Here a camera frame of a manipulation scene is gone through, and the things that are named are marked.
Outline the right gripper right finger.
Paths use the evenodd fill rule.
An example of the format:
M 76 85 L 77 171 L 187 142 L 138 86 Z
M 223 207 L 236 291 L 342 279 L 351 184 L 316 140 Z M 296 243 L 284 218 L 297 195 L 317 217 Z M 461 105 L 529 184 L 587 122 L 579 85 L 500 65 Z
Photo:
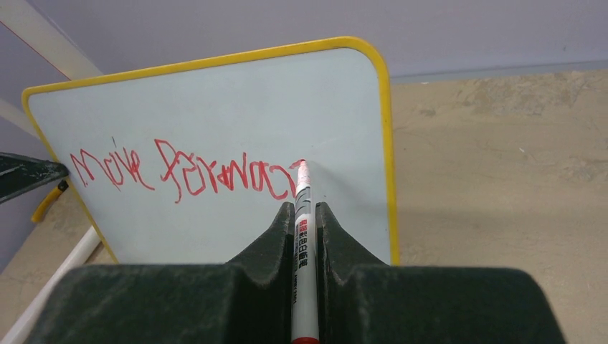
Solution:
M 317 204 L 323 343 L 564 343 L 528 273 L 502 267 L 391 266 Z

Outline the yellow framed whiteboard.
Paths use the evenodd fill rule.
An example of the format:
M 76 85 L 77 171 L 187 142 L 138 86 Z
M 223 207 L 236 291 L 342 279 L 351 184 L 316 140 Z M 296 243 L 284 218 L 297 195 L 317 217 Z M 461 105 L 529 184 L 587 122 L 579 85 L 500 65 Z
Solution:
M 390 76 L 334 37 L 27 88 L 24 111 L 111 257 L 218 263 L 295 198 L 399 262 Z

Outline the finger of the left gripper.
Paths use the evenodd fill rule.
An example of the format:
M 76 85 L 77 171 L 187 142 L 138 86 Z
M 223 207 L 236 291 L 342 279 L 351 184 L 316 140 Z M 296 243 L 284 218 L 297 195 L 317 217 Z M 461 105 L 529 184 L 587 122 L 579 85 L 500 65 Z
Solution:
M 1 152 L 1 203 L 68 175 L 61 163 Z

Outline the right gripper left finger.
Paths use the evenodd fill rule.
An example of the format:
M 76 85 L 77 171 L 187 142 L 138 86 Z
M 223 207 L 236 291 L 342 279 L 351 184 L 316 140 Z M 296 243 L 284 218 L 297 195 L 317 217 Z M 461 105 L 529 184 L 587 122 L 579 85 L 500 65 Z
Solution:
M 28 343 L 288 343 L 294 206 L 224 264 L 87 264 L 54 287 Z

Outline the red whiteboard marker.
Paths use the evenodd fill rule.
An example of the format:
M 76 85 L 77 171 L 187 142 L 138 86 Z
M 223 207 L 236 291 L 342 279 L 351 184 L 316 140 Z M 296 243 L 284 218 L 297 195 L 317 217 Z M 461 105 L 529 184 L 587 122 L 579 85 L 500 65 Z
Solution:
M 290 342 L 319 343 L 317 240 L 310 171 L 303 159 L 297 167 Z

